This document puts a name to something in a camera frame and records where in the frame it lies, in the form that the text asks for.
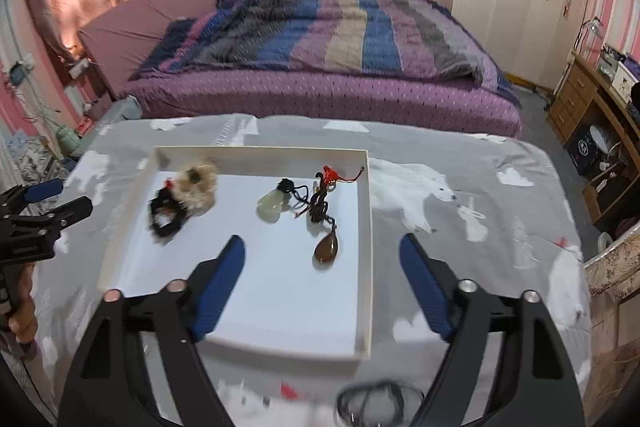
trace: pink headboard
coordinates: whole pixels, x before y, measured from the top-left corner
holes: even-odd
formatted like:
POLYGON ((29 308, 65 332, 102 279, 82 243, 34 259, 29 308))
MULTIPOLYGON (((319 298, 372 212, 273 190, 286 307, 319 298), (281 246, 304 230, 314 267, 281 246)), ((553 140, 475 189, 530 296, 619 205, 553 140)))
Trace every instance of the pink headboard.
POLYGON ((117 96, 162 39, 169 22, 180 17, 199 17, 215 5, 216 0, 128 0, 78 33, 111 94, 117 96))

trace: baseboard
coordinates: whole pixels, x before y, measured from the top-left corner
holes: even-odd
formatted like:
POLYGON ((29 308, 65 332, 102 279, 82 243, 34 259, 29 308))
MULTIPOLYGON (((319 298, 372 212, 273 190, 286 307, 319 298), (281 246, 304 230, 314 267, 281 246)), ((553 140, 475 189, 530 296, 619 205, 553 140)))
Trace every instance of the baseboard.
POLYGON ((543 86, 537 86, 533 82, 529 82, 528 80, 520 78, 519 76, 515 76, 514 74, 505 73, 504 76, 511 84, 514 84, 516 86, 526 87, 527 89, 530 89, 532 91, 543 91, 547 94, 553 94, 554 92, 553 89, 549 89, 548 87, 543 86))

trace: brown teardrop pendant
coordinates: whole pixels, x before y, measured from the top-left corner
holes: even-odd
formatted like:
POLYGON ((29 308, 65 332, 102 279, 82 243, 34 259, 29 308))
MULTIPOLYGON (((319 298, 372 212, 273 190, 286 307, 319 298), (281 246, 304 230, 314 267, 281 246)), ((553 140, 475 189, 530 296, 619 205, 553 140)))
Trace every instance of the brown teardrop pendant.
POLYGON ((320 264, 332 263, 335 256, 338 255, 338 236, 335 235, 335 226, 331 228, 331 232, 327 234, 314 252, 314 259, 320 264))

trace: silver bolt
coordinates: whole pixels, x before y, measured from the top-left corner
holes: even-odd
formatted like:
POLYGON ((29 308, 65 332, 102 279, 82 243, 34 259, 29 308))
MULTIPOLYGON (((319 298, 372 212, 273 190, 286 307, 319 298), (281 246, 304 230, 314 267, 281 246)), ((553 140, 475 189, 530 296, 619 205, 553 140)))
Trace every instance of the silver bolt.
POLYGON ((458 282, 458 289, 464 293, 474 293, 478 291, 478 284, 471 279, 463 279, 458 282))
POLYGON ((187 281, 184 279, 174 279, 166 286, 166 288, 171 293, 178 293, 187 288, 187 281))
POLYGON ((536 291, 527 290, 522 294, 522 296, 527 302, 530 302, 532 304, 535 304, 536 302, 540 302, 540 294, 536 291))
POLYGON ((119 300, 120 297, 122 297, 120 290, 108 290, 102 296, 105 302, 115 302, 119 300))

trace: black box with logo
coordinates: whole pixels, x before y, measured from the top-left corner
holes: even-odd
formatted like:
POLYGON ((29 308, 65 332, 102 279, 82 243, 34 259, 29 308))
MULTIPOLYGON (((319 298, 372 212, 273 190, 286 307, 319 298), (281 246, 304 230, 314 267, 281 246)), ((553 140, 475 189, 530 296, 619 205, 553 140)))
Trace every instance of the black box with logo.
POLYGON ((588 125, 581 125, 578 128, 566 148, 580 176, 584 176, 600 157, 600 149, 593 141, 588 125))

